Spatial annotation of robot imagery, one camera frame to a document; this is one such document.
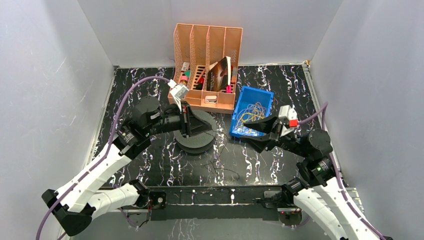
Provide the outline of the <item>grey filament spool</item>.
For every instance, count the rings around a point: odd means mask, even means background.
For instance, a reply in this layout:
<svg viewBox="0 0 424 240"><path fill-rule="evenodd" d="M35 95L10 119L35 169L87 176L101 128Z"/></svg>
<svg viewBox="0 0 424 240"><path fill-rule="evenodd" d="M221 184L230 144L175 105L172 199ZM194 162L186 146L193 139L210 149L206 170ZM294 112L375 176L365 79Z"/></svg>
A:
<svg viewBox="0 0 424 240"><path fill-rule="evenodd" d="M184 138L179 130L173 132L176 144L189 155L199 155L209 150L216 139L217 123L213 116L203 110L194 110L194 113L200 119L211 124L212 130L188 138Z"/></svg>

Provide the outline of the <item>blue plastic bin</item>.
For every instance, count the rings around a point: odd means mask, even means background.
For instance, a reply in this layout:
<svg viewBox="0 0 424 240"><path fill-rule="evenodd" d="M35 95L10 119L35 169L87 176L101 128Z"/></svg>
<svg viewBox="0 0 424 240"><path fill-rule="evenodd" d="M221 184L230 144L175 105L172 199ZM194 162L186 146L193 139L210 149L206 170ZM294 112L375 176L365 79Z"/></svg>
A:
<svg viewBox="0 0 424 240"><path fill-rule="evenodd" d="M273 100L273 92L243 86L231 117L229 134L235 138L263 136L262 132L245 127L244 123L268 117L271 113Z"/></svg>

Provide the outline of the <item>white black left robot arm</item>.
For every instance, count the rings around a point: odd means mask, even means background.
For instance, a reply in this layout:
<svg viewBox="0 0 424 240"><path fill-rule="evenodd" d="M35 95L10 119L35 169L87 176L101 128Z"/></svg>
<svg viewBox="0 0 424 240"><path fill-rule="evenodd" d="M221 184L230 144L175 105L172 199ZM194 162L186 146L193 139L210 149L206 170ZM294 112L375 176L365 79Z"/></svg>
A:
<svg viewBox="0 0 424 240"><path fill-rule="evenodd" d="M139 180L98 193L119 169L151 145L151 137L178 131L185 137L212 130L186 101L165 108L155 97L144 97L131 110L120 128L113 128L112 141L75 178L59 189L48 189L42 199L64 232L72 237L84 231L95 218L110 211L135 206L151 209L154 195Z"/></svg>

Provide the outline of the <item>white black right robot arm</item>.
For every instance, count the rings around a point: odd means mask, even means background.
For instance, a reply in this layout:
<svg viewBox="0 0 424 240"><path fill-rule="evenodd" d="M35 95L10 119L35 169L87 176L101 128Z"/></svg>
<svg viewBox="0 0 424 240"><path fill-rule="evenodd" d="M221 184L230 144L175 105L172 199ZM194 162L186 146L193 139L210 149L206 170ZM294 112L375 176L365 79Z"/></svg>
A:
<svg viewBox="0 0 424 240"><path fill-rule="evenodd" d="M243 136L241 139L261 153L281 148L303 158L296 164L301 177L295 177L271 196L257 198L261 205L283 204L306 212L333 240L389 240L377 230L354 203L344 186L333 157L333 147L324 128L312 129L304 135L293 130L318 115L305 120L278 114L245 122L244 126L263 136Z"/></svg>

